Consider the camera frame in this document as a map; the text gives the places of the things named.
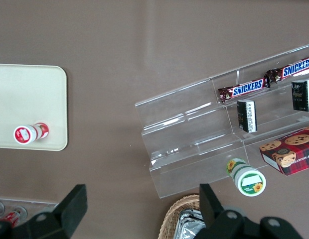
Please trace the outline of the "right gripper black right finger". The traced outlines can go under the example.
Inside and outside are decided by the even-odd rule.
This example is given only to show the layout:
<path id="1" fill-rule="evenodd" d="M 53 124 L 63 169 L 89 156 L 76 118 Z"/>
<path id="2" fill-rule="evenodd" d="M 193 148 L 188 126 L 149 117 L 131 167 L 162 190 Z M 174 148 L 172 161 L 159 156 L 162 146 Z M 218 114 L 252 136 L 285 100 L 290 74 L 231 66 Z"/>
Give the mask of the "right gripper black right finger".
<path id="1" fill-rule="evenodd" d="M 196 239 L 301 239 L 302 236 L 286 220 L 263 217 L 251 221 L 236 210 L 224 209 L 209 184 L 199 186 L 199 205 L 205 223 Z"/>

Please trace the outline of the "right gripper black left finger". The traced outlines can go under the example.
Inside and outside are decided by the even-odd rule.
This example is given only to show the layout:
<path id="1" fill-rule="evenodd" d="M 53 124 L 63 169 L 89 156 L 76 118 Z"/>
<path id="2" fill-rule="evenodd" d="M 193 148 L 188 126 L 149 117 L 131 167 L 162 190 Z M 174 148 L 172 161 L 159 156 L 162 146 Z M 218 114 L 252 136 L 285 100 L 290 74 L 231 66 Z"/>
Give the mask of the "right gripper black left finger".
<path id="1" fill-rule="evenodd" d="M 41 212 L 20 226 L 0 221 L 0 239 L 69 239 L 88 209 L 85 184 L 77 184 L 51 212 Z"/>

